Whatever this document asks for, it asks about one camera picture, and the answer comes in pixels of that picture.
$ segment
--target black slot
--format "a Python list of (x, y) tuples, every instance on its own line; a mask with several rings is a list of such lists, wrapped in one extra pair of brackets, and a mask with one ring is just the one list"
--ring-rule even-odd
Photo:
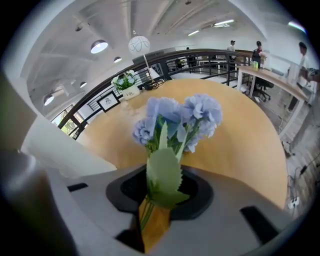
[(240, 212), (262, 245), (278, 235), (279, 232), (255, 206), (244, 207)]
[(82, 190), (84, 188), (88, 187), (88, 185), (86, 183), (79, 183), (79, 184), (74, 184), (74, 185), (71, 185), (71, 186), (68, 186), (68, 190), (70, 192), (73, 192), (73, 191), (77, 191), (77, 190)]

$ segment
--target power outlet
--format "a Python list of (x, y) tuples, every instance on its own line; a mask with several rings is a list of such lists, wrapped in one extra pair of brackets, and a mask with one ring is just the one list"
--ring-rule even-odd
[(295, 198), (292, 198), (289, 202), (288, 202), (288, 207), (289, 209), (293, 209), (295, 207), (297, 207), (300, 203), (300, 198), (297, 196)]

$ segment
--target fluorescent light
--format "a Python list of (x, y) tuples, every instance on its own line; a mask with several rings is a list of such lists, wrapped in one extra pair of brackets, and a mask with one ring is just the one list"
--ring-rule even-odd
[(293, 22), (293, 21), (290, 21), (290, 22), (288, 23), (288, 26), (294, 27), (294, 28), (296, 28), (296, 29), (298, 29), (298, 30), (303, 31), (304, 33), (307, 33), (306, 29), (305, 29), (303, 26), (301, 26), (301, 25), (299, 25), (298, 23), (295, 23), (295, 22)]
[(45, 97), (44, 98), (44, 105), (46, 106), (46, 105), (50, 104), (54, 100), (54, 98), (55, 97), (52, 95), (48, 95), (47, 97)]
[(104, 40), (97, 40), (91, 45), (91, 53), (97, 54), (108, 47), (108, 43)]
[(80, 88), (82, 88), (82, 87), (84, 87), (84, 86), (86, 86), (86, 82), (82, 82), (82, 83), (80, 83)]
[(194, 31), (194, 32), (192, 32), (192, 33), (188, 34), (188, 36), (192, 36), (192, 35), (194, 35), (195, 33), (198, 33), (198, 32), (199, 32), (199, 30)]
[(234, 20), (233, 19), (229, 19), (229, 20), (226, 20), (226, 21), (218, 22), (218, 23), (216, 23), (214, 25), (218, 26), (218, 25), (221, 25), (221, 24), (226, 24), (226, 23), (231, 23), (231, 22), (234, 22)]

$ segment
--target white desk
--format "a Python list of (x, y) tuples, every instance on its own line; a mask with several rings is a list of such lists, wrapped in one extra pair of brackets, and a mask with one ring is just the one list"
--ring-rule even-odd
[[(206, 63), (227, 63), (226, 59), (210, 59), (210, 60), (209, 59), (198, 59), (197, 61), (198, 61), (199, 65), (203, 65)], [(220, 74), (220, 65), (217, 65), (217, 66), (218, 66), (218, 74)]]
[(296, 97), (299, 101), (298, 105), (296, 106), (292, 117), (286, 124), (286, 126), (282, 129), (282, 131), (279, 134), (279, 137), (281, 138), (288, 128), (291, 126), (295, 118), (298, 116), (299, 111), (301, 110), (302, 106), (304, 105), (304, 101), (308, 101), (308, 97), (305, 95), (305, 93), (296, 85), (292, 83), (288, 83), (286, 79), (283, 77), (272, 73), (269, 70), (266, 69), (254, 69), (252, 66), (239, 66), (239, 73), (238, 73), (238, 84), (237, 84), (237, 90), (240, 91), (241, 85), (242, 85), (242, 77), (243, 73), (247, 73), (249, 75), (253, 76), (252, 79), (252, 85), (249, 97), (252, 97), (252, 94), (254, 92), (255, 88), (255, 82), (256, 77), (262, 78), (270, 83), (275, 84), (276, 86), (280, 87), (281, 89), (285, 90), (286, 92), (290, 93), (294, 97)]

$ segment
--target white globe lamp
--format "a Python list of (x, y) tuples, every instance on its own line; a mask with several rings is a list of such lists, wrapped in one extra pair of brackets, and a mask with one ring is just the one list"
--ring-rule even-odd
[(150, 51), (149, 40), (143, 35), (137, 35), (137, 36), (131, 38), (131, 40), (129, 41), (128, 49), (129, 49), (129, 52), (134, 57), (139, 57), (139, 56), (143, 55), (146, 67), (148, 68), (149, 75), (151, 77), (151, 80), (152, 80), (152, 82), (154, 82), (154, 79), (152, 78), (152, 75), (150, 72), (149, 64), (146, 59), (146, 54)]

